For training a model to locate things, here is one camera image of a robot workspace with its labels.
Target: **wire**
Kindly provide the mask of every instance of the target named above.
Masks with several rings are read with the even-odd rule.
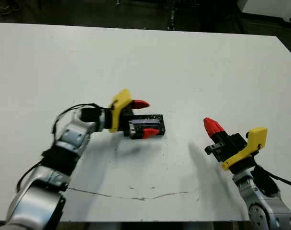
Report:
[[[264,168],[260,167],[260,166],[256,163],[256,161],[255,161],[255,159],[254,159],[254,156],[253,156],[252,158],[253,158],[253,161],[254,161],[255,166],[258,167],[258,168],[260,168],[264,173],[267,173],[268,176],[272,177],[272,178],[275,179],[275,180],[282,181],[282,182],[284,182],[285,184],[288,184],[288,185],[291,186],[291,181],[288,181],[288,180],[286,180],[286,179],[284,179],[284,178],[281,178],[281,177],[279,177],[279,176],[277,176],[277,175],[274,175],[274,174],[268,172],[267,170],[265,170]]]
[[[54,145],[55,142],[56,142],[57,123],[58,123],[58,121],[59,121],[61,118],[63,118],[63,116],[64,116],[67,112],[69,112],[69,111],[71,111],[71,110],[74,110],[74,109],[79,109],[79,108],[81,108],[81,107],[83,107],[83,106],[86,106],[86,105],[88,105],[88,106],[92,106],[92,107],[97,107],[97,108],[103,108],[103,107],[98,106],[98,105],[95,104],[95,103],[86,103],[86,104],[77,104],[77,105],[74,105],[74,106],[72,106],[72,107],[66,109],[65,111],[61,112],[61,113],[56,117],[55,122],[53,123],[53,126],[52,126],[52,134],[53,134],[53,144],[52,144],[52,145]],[[23,176],[20,178],[20,180],[17,182],[17,185],[16,185],[16,192],[17,192],[17,193],[18,193],[18,192],[20,191],[20,189],[21,189],[21,183],[22,183],[22,180],[24,179],[24,177],[25,177],[25,176],[26,176],[30,171],[32,171],[33,169],[35,169],[36,167],[38,167],[39,165],[41,165],[41,163],[42,163],[42,160],[39,161],[39,162],[38,162],[37,164],[35,164],[34,166],[32,166],[28,171],[26,171],[26,172],[23,174]]]
[[[56,120],[55,120],[55,122],[54,122],[54,124],[53,124],[53,126],[52,126],[52,134],[53,134],[53,144],[52,144],[52,145],[54,145],[54,144],[56,143],[56,134],[57,134],[57,123],[58,123],[58,121],[59,121],[60,119],[62,119],[63,116],[64,116],[67,112],[69,112],[69,111],[71,111],[71,110],[74,110],[74,109],[79,109],[80,107],[83,107],[83,106],[86,106],[86,105],[88,105],[88,106],[92,106],[92,107],[102,108],[102,107],[98,106],[98,105],[95,104],[95,103],[87,103],[87,104],[77,104],[77,105],[74,105],[74,106],[72,106],[72,107],[66,109],[65,111],[61,112],[61,113],[56,117]]]
[[[37,164],[33,165],[28,171],[26,171],[23,176],[20,178],[20,180],[17,182],[16,185],[16,192],[18,193],[21,189],[21,182],[24,179],[24,177],[30,172],[32,171],[34,168],[37,168],[39,165],[41,165],[42,161],[39,161]]]

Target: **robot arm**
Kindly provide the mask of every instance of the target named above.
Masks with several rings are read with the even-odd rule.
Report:
[[[70,183],[70,176],[86,148],[93,132],[104,128],[110,132],[123,131],[132,139],[163,135],[162,115],[134,115],[132,109],[149,106],[146,102],[132,100],[130,92],[123,90],[113,99],[110,108],[95,104],[73,106],[57,117],[56,123],[68,111],[75,109],[72,120],[54,142],[43,152],[43,159],[20,188],[8,209],[6,225],[0,230],[53,230],[56,228],[65,205],[62,193]]]
[[[246,142],[239,133],[228,135],[218,122],[204,119],[204,126],[214,145],[205,148],[222,167],[230,170],[233,181],[246,203],[249,218],[256,230],[291,230],[291,212],[280,197],[280,190],[272,180],[274,176],[257,165],[254,156],[266,144],[267,129],[254,128],[247,133]]]

